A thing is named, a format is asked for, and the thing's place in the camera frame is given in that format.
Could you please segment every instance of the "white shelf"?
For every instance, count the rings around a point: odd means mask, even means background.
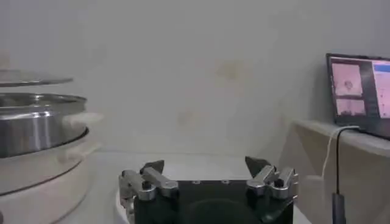
[[[299,127],[330,136],[339,126],[319,121],[295,121]],[[357,131],[348,130],[342,133],[342,142],[352,147],[390,158],[390,141],[375,136],[367,135]]]

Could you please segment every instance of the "white countertop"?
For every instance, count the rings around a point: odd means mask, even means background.
[[[298,120],[295,121],[295,124],[309,131],[324,135],[326,138],[329,138],[331,133],[340,127],[336,124],[308,120]],[[355,147],[356,149],[380,156],[390,157],[390,141],[383,138],[349,130],[342,133],[341,141]]]
[[[165,160],[164,174],[176,180],[248,179],[244,158],[237,156],[139,154],[96,152],[86,162],[91,169],[91,188],[81,204],[57,224],[121,224],[115,211],[118,175],[137,170],[146,162]],[[295,209],[294,224],[310,224]]]

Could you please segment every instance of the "pot lid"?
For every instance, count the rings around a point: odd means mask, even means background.
[[[73,78],[56,77],[45,73],[0,69],[0,87],[49,85],[72,81]]]

